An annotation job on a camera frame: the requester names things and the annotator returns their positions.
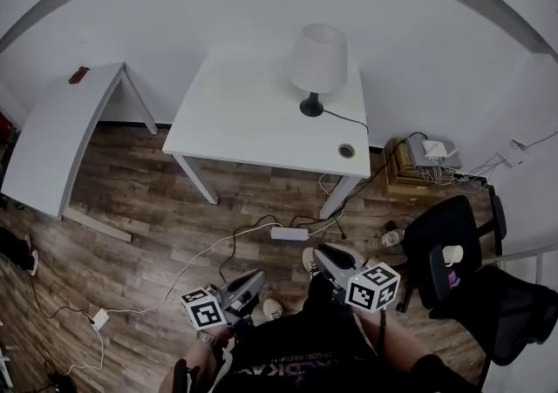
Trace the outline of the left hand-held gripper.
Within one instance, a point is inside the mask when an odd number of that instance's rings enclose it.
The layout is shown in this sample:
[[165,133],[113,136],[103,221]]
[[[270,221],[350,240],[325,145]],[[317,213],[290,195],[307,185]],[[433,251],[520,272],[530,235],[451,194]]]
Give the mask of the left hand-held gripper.
[[246,320],[259,303],[266,272],[255,269],[242,274],[221,288],[207,285],[180,297],[188,320],[196,330],[226,325],[233,328]]

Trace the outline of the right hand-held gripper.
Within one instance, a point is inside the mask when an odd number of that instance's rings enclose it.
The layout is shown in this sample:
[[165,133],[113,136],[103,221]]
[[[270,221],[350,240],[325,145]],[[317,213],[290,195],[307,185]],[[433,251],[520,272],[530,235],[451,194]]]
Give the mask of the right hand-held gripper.
[[321,244],[313,254],[320,271],[338,285],[345,304],[377,311],[394,301],[400,274],[383,262],[366,266],[358,252],[335,244]]

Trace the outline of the cream mug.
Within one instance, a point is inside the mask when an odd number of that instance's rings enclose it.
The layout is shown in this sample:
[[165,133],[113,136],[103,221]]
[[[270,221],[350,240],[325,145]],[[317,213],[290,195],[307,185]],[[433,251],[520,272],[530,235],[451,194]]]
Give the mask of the cream mug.
[[446,267],[449,268],[453,264],[457,264],[462,261],[464,250],[462,246],[446,246],[442,248],[442,254],[444,263]]

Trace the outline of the white table lamp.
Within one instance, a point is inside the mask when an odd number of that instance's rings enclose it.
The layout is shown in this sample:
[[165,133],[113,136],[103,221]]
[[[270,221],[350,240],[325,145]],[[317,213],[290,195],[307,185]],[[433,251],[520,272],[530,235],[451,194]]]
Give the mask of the white table lamp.
[[327,24],[308,24],[284,61],[285,75],[309,96],[299,109],[307,117],[323,114],[319,96],[341,90],[348,80],[348,45],[345,34]]

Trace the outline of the person's left white sneaker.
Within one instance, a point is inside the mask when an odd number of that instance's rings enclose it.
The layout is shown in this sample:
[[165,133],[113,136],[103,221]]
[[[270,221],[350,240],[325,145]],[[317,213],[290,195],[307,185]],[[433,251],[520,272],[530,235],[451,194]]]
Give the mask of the person's left white sneaker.
[[273,298],[268,298],[264,301],[262,312],[269,322],[284,317],[284,307],[279,301]]

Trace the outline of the person's white sneaker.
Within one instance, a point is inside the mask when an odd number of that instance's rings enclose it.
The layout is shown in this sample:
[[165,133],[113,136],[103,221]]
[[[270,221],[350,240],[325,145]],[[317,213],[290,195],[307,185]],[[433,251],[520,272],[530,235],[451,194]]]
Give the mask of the person's white sneaker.
[[312,247],[306,247],[303,250],[302,262],[305,270],[310,276],[310,279],[320,273],[320,269],[314,260],[314,249]]
[[284,317],[284,307],[279,301],[273,298],[268,298],[264,301],[262,312],[269,322]]

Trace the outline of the person's black trousers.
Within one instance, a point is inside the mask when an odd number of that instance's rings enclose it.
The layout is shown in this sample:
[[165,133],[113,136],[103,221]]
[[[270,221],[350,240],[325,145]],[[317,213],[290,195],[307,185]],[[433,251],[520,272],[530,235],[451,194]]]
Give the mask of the person's black trousers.
[[354,322],[350,307],[333,299],[333,288],[333,283],[323,274],[315,274],[310,281],[302,315],[321,323]]

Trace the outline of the white power strip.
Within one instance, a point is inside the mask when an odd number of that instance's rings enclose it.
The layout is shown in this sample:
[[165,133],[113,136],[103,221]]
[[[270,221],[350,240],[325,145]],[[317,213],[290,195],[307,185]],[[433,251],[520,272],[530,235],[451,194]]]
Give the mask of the white power strip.
[[309,239],[307,228],[272,227],[270,238],[276,241],[307,241]]

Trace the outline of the person's black shirt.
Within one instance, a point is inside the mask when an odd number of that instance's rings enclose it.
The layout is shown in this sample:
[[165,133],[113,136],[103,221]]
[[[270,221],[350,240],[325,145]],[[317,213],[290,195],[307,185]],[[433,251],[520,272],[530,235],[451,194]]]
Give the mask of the person's black shirt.
[[214,393],[480,393],[436,355],[409,371],[376,355],[353,317],[304,313],[255,327]]

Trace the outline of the white router on box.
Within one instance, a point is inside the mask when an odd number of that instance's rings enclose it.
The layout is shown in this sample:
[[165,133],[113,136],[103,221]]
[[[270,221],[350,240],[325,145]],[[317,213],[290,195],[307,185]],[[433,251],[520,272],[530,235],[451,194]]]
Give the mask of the white router on box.
[[384,149],[387,159],[383,175],[386,177],[386,190],[394,196],[418,198],[446,196],[446,188],[455,179],[453,169],[441,166],[419,167],[412,161],[407,139],[392,138]]

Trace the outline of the black mesh-back office chair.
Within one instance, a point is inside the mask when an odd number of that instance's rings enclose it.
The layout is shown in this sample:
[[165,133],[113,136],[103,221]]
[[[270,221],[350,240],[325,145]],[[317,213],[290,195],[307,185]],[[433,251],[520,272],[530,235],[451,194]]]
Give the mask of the black mesh-back office chair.
[[[405,229],[401,245],[409,274],[404,299],[397,305],[404,313],[418,292],[430,318],[459,322],[486,354],[480,384],[490,364],[511,364],[527,345],[543,344],[558,322],[557,291],[516,278],[495,260],[482,260],[480,237],[493,233],[500,245],[507,235],[499,196],[492,196],[491,208],[492,219],[478,226],[469,200],[459,195],[422,213]],[[464,250],[462,261],[449,268],[442,254],[446,246]],[[454,289],[450,270],[460,278]]]

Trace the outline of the grey flat device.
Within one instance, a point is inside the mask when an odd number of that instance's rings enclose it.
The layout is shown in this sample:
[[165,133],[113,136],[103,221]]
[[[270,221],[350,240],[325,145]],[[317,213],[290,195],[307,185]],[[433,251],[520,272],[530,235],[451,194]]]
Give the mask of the grey flat device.
[[[435,166],[446,166],[452,169],[460,169],[462,167],[459,151],[448,159],[426,159],[425,151],[422,146],[422,141],[426,140],[422,137],[412,137],[406,140],[408,153],[410,155],[412,164],[415,167],[427,168]],[[437,140],[444,143],[447,151],[452,150],[455,144],[451,141]]]

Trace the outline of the white square table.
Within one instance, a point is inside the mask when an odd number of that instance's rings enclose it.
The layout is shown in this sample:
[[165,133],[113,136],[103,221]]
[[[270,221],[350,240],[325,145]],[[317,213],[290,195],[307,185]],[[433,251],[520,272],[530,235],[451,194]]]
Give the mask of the white square table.
[[[246,51],[210,54],[162,150],[211,204],[219,198],[197,159],[338,175],[341,181],[319,213],[326,219],[371,175],[361,78],[354,63],[348,70],[345,87],[323,96],[327,112],[310,118],[299,109],[307,95],[284,76],[281,57]],[[352,159],[339,154],[342,144],[354,147]]]

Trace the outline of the grey metal frame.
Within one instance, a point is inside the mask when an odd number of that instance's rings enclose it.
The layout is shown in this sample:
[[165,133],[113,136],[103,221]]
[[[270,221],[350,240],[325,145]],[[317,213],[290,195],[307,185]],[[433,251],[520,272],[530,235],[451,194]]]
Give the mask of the grey metal frame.
[[543,247],[533,248],[518,253],[506,254],[500,257],[501,261],[517,261],[528,258],[535,258],[535,283],[540,285],[543,276],[543,256],[558,250],[558,243],[546,245]]

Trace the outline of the white wall socket box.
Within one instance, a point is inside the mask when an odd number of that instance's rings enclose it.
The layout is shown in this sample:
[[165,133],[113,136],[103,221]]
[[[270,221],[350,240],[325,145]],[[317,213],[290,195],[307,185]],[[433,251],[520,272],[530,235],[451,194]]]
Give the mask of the white wall socket box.
[[520,166],[526,159],[525,146],[510,139],[507,144],[507,162],[511,167]]

